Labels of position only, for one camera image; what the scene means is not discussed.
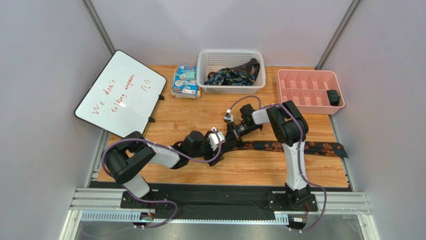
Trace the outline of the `black orange floral tie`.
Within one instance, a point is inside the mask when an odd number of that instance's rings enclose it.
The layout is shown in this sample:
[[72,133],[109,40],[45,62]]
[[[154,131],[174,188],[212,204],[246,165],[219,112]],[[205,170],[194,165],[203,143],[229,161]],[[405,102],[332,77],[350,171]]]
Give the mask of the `black orange floral tie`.
[[[222,154],[239,150],[268,151],[280,153],[284,152],[282,144],[276,140],[254,140],[231,143],[225,142],[221,145]],[[346,153],[344,146],[338,142],[305,141],[304,153],[306,155],[348,158],[348,154]]]

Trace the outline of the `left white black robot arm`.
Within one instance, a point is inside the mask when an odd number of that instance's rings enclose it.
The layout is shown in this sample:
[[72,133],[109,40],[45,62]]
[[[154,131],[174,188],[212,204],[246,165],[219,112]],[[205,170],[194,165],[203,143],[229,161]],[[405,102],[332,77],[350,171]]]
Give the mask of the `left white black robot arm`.
[[193,131],[174,146],[150,141],[139,131],[108,146],[101,155],[101,167],[128,194],[143,203],[154,203],[148,195],[151,189],[140,171],[148,164],[179,169],[189,161],[213,163],[220,159],[225,136],[216,128],[206,135]]

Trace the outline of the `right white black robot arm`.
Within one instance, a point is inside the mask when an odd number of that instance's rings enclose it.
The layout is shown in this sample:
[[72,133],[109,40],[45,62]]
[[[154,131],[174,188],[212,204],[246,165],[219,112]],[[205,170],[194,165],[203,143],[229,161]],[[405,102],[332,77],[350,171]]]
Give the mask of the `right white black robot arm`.
[[239,124],[233,121],[227,123],[225,142],[220,153],[224,154],[226,150],[243,146],[243,136],[261,130],[265,123],[271,124],[274,136],[285,154],[287,205],[292,208],[302,205],[311,194],[303,150],[309,127],[295,103],[288,100],[259,110],[255,110],[251,104],[246,104],[239,111],[242,121]]

